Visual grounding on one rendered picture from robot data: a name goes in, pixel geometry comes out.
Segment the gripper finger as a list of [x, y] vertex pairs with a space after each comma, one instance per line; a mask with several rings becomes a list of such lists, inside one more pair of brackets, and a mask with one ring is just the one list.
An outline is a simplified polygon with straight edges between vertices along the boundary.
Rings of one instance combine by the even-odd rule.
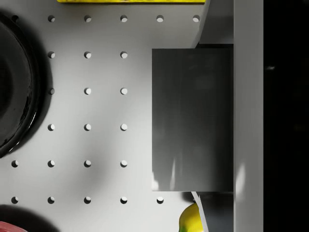
[[193, 47], [234, 43], [234, 0], [206, 0], [193, 14], [197, 35]]
[[232, 192], [197, 192], [209, 232], [234, 232], [234, 195]]

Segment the grey cube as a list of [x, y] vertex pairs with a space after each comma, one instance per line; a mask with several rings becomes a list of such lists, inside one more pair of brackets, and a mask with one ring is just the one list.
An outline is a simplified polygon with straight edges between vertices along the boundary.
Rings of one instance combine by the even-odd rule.
[[155, 191], [233, 190], [233, 49], [152, 51]]

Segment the banana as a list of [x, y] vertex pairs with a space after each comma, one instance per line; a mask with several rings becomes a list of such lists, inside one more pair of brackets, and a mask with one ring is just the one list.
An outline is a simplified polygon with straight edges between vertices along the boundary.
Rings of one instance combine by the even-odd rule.
[[184, 209], [179, 218], [179, 232], [204, 232], [196, 203]]

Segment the yellow basket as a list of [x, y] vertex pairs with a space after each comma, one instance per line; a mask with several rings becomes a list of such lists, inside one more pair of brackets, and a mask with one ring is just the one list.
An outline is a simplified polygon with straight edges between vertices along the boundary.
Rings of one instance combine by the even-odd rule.
[[207, 0], [57, 0], [61, 3], [205, 3]]

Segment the red plate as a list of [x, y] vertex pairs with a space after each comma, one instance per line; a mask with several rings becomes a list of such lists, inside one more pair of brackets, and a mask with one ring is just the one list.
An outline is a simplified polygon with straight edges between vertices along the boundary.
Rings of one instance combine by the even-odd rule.
[[0, 232], [23, 232], [23, 229], [10, 223], [0, 221]]

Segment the black plate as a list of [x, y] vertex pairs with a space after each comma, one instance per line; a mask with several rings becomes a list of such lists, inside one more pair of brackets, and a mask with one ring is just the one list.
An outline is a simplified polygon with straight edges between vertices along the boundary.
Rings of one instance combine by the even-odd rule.
[[21, 28], [0, 13], [0, 159], [25, 137], [36, 117], [41, 78]]

